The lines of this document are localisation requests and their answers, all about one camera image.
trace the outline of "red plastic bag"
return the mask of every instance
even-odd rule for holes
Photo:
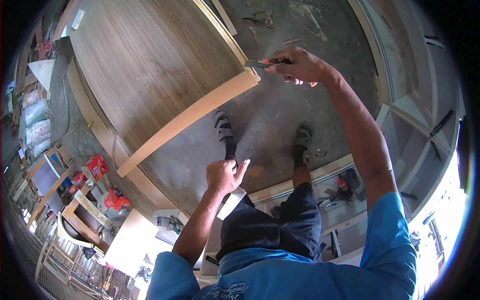
[[[108,196],[105,199],[104,205],[106,208],[111,208],[120,211],[122,206],[131,206],[130,201],[123,195],[118,197],[114,188],[110,187]]]

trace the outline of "hand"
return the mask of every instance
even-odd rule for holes
[[[266,70],[282,74],[285,82],[292,81],[294,84],[302,84],[304,81],[325,83],[337,73],[334,67],[299,47],[277,51],[270,59],[291,63],[275,64]]]
[[[249,159],[244,160],[238,169],[235,168],[237,161],[234,159],[211,163],[207,166],[208,190],[221,198],[225,197],[241,184],[249,163]]]

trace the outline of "man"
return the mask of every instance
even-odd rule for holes
[[[199,288],[192,266],[205,246],[223,197],[237,188],[249,160],[236,169],[236,143],[226,115],[216,116],[226,160],[207,167],[208,188],[172,252],[160,253],[147,299],[409,299],[415,287],[416,253],[398,195],[385,139],[342,75],[297,47],[276,52],[268,71],[286,82],[321,82],[339,114],[367,193],[368,226],[360,267],[317,262],[320,212],[303,151],[312,132],[302,123],[294,143],[294,192],[279,219],[253,208],[246,197],[224,220],[218,282]]]

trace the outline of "cardboard box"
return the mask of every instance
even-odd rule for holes
[[[87,176],[85,176],[85,174],[82,171],[80,171],[75,175],[75,177],[72,180],[72,183],[74,186],[77,187],[77,189],[81,189],[85,185],[86,181],[87,181]]]
[[[87,178],[98,182],[100,178],[108,171],[107,164],[101,154],[95,154],[89,158],[82,166],[82,171]]]

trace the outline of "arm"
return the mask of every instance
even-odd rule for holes
[[[235,160],[221,160],[207,167],[207,191],[172,250],[191,266],[195,265],[202,254],[220,203],[225,195],[240,185],[250,160],[243,161],[234,173],[236,163]]]
[[[384,194],[398,192],[382,132],[342,75],[323,60],[298,47],[278,51],[272,59],[291,63],[273,65],[268,69],[284,74],[286,82],[321,82],[325,85],[342,120],[348,146],[365,183],[368,211]]]

